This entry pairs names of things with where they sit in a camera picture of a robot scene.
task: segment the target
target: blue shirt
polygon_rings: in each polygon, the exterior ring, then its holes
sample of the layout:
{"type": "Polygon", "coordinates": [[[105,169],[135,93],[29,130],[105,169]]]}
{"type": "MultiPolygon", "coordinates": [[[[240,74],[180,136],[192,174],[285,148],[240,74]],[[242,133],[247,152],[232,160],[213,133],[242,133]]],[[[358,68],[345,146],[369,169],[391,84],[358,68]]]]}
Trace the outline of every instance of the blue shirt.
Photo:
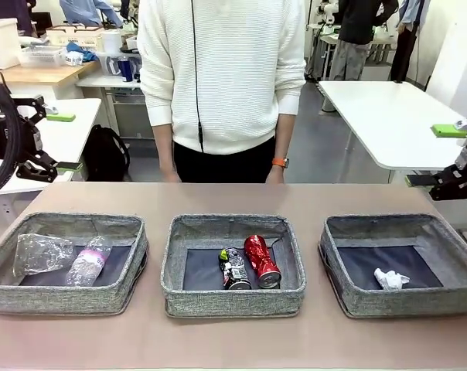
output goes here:
{"type": "Polygon", "coordinates": [[[85,26],[101,25],[97,10],[101,10],[117,27],[122,21],[115,10],[104,0],[60,0],[63,14],[68,23],[82,23],[85,26]]]}
{"type": "MultiPolygon", "coordinates": [[[[428,15],[429,4],[431,0],[424,0],[424,7],[421,13],[421,21],[419,22],[419,29],[422,28],[424,22],[426,21],[426,15],[428,15]]],[[[421,0],[404,0],[402,6],[398,10],[401,16],[400,22],[405,25],[411,25],[415,22],[416,17],[418,16],[419,5],[421,0]]]]}

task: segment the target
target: orange watch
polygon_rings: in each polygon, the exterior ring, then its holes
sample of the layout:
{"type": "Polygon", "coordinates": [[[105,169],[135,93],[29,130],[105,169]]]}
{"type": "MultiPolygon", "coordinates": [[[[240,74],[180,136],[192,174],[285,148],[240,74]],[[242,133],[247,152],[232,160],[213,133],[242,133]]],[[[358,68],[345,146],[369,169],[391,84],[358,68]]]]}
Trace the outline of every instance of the orange watch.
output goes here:
{"type": "Polygon", "coordinates": [[[289,160],[288,158],[273,158],[273,165],[280,166],[282,168],[288,167],[289,160]]]}

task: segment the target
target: plastic bottle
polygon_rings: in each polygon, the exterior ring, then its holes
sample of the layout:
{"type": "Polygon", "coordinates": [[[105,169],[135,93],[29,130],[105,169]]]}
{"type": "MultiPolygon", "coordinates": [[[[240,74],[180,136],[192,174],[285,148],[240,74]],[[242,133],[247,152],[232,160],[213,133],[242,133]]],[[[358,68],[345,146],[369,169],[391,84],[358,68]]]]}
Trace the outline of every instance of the plastic bottle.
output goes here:
{"type": "Polygon", "coordinates": [[[67,286],[92,286],[100,275],[105,261],[110,256],[111,241],[103,236],[93,238],[77,255],[70,271],[66,274],[67,286]]]}

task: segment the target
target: black pants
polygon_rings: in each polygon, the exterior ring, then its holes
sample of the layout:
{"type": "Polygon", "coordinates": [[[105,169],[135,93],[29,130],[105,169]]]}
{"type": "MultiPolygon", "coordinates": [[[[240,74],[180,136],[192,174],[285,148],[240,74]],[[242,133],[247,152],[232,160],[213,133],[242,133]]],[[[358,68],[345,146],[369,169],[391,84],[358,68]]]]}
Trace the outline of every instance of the black pants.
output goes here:
{"type": "Polygon", "coordinates": [[[173,157],[184,183],[264,183],[274,157],[274,138],[233,155],[208,155],[177,143],[173,157]]]}
{"type": "Polygon", "coordinates": [[[390,80],[391,81],[405,81],[407,77],[407,72],[409,70],[409,62],[411,61],[412,52],[414,47],[409,47],[411,39],[414,39],[414,44],[416,43],[416,36],[412,36],[412,32],[408,29],[405,29],[399,36],[397,41],[397,51],[395,52],[394,62],[391,65],[390,80]],[[401,74],[402,63],[405,61],[407,64],[406,69],[404,70],[403,76],[401,74]]]}

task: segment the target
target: white sweater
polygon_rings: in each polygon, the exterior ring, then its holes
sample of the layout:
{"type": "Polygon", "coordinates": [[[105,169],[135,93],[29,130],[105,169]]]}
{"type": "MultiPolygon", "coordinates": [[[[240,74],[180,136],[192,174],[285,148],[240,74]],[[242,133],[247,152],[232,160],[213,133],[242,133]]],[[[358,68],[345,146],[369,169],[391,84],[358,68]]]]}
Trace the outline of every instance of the white sweater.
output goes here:
{"type": "MultiPolygon", "coordinates": [[[[204,151],[229,155],[297,114],[304,85],[303,0],[193,0],[204,151]]],[[[191,0],[141,0],[141,89],[152,126],[200,151],[191,0]]]]}

